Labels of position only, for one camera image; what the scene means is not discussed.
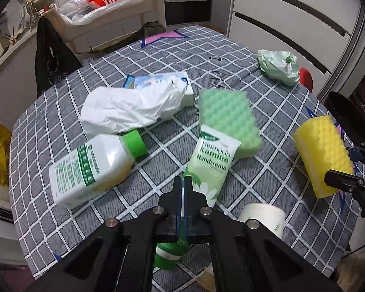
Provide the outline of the white paper cup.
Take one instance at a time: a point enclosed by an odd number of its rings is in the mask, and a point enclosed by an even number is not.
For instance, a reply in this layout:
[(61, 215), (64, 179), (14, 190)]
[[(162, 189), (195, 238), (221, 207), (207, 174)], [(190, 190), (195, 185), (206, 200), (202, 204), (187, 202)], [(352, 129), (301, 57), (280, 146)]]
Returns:
[[(238, 217), (238, 221), (246, 222), (250, 219), (256, 219), (281, 239), (285, 226), (285, 218), (285, 212), (277, 206), (262, 203), (252, 203), (246, 205), (242, 209)], [(199, 276), (196, 281), (207, 291), (216, 290), (212, 263), (204, 268), (204, 273)]]

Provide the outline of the yellow wavy sponge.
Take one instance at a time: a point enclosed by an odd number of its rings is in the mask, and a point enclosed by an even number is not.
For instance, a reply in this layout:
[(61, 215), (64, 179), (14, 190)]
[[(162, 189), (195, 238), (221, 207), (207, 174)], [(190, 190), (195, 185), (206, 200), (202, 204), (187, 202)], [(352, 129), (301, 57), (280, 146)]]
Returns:
[(313, 117), (293, 134), (295, 146), (309, 175), (317, 198), (325, 198), (339, 190), (324, 182), (327, 171), (333, 169), (353, 174), (353, 164), (332, 118)]

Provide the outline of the white bottle green cap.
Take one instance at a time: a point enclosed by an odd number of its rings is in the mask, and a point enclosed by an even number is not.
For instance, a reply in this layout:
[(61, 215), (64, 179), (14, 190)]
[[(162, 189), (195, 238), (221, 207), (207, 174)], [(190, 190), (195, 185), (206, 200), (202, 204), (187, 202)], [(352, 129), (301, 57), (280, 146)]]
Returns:
[(49, 167), (53, 201), (75, 208), (122, 183), (136, 158), (147, 154), (137, 130), (99, 134)]

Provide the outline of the green hand cream tube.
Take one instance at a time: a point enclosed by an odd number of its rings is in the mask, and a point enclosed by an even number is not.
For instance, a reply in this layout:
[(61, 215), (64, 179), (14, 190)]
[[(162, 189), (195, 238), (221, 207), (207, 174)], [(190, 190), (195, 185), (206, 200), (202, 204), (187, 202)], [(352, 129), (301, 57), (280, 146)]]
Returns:
[[(207, 206), (213, 207), (241, 142), (207, 125), (200, 128), (200, 138), (182, 174), (185, 181), (191, 178), (192, 189), (205, 195)], [(162, 270), (173, 269), (191, 246), (187, 241), (188, 196), (182, 193), (180, 234), (176, 243), (157, 244), (154, 266)]]

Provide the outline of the green wavy sponge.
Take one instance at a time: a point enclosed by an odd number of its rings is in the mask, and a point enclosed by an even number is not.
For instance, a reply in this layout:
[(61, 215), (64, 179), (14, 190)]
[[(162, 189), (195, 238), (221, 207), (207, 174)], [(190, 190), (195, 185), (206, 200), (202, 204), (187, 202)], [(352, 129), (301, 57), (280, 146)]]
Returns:
[(262, 140), (245, 92), (202, 88), (198, 110), (201, 124), (241, 142), (235, 154), (236, 159), (258, 153)]

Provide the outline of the green plastic bag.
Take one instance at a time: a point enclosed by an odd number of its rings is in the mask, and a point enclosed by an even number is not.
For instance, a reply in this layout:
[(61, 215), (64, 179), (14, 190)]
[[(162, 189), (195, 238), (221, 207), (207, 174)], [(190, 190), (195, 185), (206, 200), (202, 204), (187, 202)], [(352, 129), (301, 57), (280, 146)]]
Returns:
[(260, 49), (257, 53), (260, 70), (275, 81), (287, 86), (299, 83), (297, 57), (289, 51), (269, 51)]

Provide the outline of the checkered grey tablecloth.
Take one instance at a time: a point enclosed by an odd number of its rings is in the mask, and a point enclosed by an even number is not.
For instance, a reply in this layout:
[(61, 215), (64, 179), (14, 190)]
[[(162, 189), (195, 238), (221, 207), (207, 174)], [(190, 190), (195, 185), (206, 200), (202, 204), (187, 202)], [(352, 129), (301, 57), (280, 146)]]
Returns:
[(109, 218), (128, 221), (154, 207), (170, 191), (191, 158), (200, 134), (198, 106), (169, 121), (140, 129), (147, 154), (127, 179), (74, 209), (58, 207), (51, 194), (49, 167), (87, 141), (80, 112), (100, 86), (120, 87), (131, 74), (185, 72), (195, 97), (205, 88), (240, 90), (252, 108), (262, 145), (252, 157), (235, 160), (216, 202), (230, 218), (250, 203), (285, 212), (283, 241), (326, 276), (344, 259), (360, 213), (358, 203), (339, 193), (315, 196), (293, 135), (306, 121), (328, 114), (305, 87), (271, 81), (255, 54), (208, 28), (180, 29), (176, 38), (147, 46), (135, 42), (85, 64), (39, 98), (15, 121), (9, 159), (9, 198), (18, 240), (35, 276), (31, 291), (58, 262)]

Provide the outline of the red plastic stool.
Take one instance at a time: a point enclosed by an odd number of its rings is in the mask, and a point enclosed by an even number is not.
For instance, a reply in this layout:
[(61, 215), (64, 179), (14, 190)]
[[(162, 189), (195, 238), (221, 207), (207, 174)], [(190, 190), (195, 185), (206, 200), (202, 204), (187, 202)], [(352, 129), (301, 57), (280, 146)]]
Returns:
[(300, 68), (299, 70), (299, 82), (310, 92), (313, 91), (313, 79), (308, 69)]

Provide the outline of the white plastic bag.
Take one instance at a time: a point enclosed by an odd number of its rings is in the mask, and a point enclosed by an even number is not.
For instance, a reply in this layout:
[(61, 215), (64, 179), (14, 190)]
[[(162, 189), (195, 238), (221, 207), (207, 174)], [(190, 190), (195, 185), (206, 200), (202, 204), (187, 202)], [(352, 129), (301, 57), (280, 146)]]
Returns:
[(182, 108), (186, 76), (167, 73), (140, 79), (135, 88), (100, 86), (88, 94), (80, 113), (86, 135), (127, 133), (169, 120)]

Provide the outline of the white refrigerator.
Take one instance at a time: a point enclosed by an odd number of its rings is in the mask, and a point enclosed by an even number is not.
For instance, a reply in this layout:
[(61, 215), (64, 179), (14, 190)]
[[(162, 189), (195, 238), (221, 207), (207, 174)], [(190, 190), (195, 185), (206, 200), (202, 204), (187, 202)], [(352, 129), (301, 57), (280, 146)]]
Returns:
[(365, 51), (360, 0), (233, 0), (229, 37), (252, 51), (291, 51), (323, 99), (340, 91)]

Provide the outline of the black hanging bag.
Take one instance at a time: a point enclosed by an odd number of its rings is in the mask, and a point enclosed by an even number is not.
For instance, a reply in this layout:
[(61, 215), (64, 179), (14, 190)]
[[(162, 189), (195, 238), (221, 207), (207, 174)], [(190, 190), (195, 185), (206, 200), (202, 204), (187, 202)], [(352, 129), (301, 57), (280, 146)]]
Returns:
[(82, 68), (81, 62), (62, 41), (46, 17), (41, 17), (37, 27), (37, 49), (35, 52), (35, 78), (37, 96)]

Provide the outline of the beige high chair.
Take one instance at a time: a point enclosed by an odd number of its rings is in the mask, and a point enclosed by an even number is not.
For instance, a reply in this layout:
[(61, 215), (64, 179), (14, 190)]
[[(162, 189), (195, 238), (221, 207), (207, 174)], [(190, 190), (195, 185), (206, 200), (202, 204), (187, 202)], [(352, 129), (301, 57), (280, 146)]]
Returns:
[(129, 37), (147, 22), (166, 28), (164, 0), (124, 0), (99, 7), (89, 16), (71, 21), (56, 9), (45, 13), (62, 41), (75, 54), (86, 54)]

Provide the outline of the black built-in oven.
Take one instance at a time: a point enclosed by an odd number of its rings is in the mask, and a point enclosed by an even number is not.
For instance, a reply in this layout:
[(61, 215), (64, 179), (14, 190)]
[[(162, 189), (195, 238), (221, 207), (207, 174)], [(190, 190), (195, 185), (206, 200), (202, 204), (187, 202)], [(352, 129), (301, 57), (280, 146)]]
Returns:
[(168, 26), (209, 22), (212, 0), (164, 0)]

